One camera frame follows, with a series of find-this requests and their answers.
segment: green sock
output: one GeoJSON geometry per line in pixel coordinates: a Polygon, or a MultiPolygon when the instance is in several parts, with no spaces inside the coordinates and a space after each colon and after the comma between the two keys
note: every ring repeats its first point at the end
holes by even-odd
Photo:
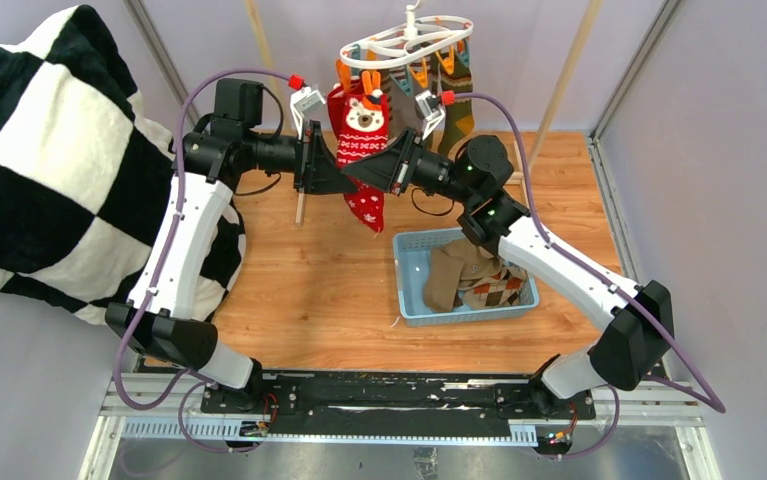
{"type": "MultiPolygon", "coordinates": [[[[466,93],[474,90],[471,80],[471,69],[457,57],[454,60],[454,73],[448,74],[444,68],[438,70],[441,77],[442,90],[453,90],[454,93],[466,93]]],[[[456,100],[445,107],[445,132],[439,142],[438,153],[448,156],[454,145],[468,136],[474,130],[474,115],[471,112],[471,99],[456,100]]]]}

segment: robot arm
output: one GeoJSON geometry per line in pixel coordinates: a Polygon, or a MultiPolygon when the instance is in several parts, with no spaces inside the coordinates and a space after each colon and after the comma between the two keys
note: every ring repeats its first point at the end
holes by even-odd
{"type": "Polygon", "coordinates": [[[527,207],[504,191],[513,170],[497,137],[469,140],[454,161],[426,149],[422,138],[420,132],[405,131],[386,150],[342,171],[395,195],[414,184],[461,203],[464,210],[457,222],[472,243],[544,280],[602,332],[595,344],[551,358],[531,378],[529,394],[540,410],[566,408],[564,399],[604,384],[636,388],[668,350],[668,343],[616,292],[619,287],[636,292],[635,299],[673,334],[668,290],[657,282],[643,287],[610,272],[556,235],[549,234],[550,243],[546,242],[527,207]],[[610,285],[562,255],[560,248],[603,273],[610,285]]]}
{"type": "Polygon", "coordinates": [[[252,130],[262,121],[263,90],[259,82],[218,82],[209,132],[192,132],[183,139],[186,198],[182,214],[175,205],[178,182],[174,177],[165,217],[144,274],[129,293],[127,303],[112,303],[106,313],[107,324],[123,336],[137,306],[145,299],[172,220],[180,215],[175,240],[130,347],[195,370],[248,397],[251,404],[259,400],[259,362],[219,341],[214,325],[193,319],[196,282],[213,229],[231,202],[241,175],[249,170],[263,170],[269,175],[291,173],[295,189],[312,195],[356,191],[327,150],[320,124],[303,118],[306,111],[323,104],[321,94],[312,87],[303,87],[292,95],[292,118],[298,127],[298,136],[292,137],[252,130]]]}

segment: white plastic hanger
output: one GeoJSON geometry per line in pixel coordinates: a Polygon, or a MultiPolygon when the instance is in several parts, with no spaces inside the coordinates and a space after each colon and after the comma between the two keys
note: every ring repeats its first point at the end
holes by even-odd
{"type": "Polygon", "coordinates": [[[403,67],[465,41],[474,30],[471,20],[463,17],[434,15],[416,19],[415,11],[421,3],[422,0],[417,0],[414,5],[407,5],[405,23],[345,45],[339,58],[345,65],[361,70],[403,67]]]}

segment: black and white checkered blanket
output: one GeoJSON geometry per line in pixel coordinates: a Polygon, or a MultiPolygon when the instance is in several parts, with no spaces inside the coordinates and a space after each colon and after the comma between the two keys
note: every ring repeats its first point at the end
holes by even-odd
{"type": "MultiPolygon", "coordinates": [[[[171,134],[91,7],[0,45],[0,292],[103,323],[150,255],[171,189],[171,134]]],[[[236,280],[242,218],[228,205],[204,260],[195,318],[236,280]]]]}

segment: blue plastic basket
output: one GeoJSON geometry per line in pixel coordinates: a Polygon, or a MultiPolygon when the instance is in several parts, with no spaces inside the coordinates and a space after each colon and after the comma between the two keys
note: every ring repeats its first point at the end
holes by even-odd
{"type": "Polygon", "coordinates": [[[463,238],[459,228],[406,232],[395,235],[395,276],[398,280],[398,303],[401,315],[410,327],[446,323],[476,322],[499,318],[518,318],[539,304],[536,281],[530,277],[521,288],[521,305],[472,310],[468,305],[453,312],[436,313],[424,304],[424,284],[430,276],[430,250],[463,238]]]}

